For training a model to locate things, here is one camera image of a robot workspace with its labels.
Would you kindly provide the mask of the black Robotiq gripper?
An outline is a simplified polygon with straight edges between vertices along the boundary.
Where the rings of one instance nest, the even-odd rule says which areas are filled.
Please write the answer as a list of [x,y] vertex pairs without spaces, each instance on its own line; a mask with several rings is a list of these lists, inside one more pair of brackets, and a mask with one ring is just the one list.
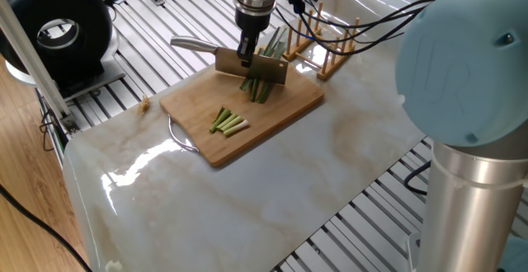
[[241,30],[237,56],[242,65],[249,68],[255,56],[257,36],[270,23],[275,0],[233,0],[236,12],[235,22]]

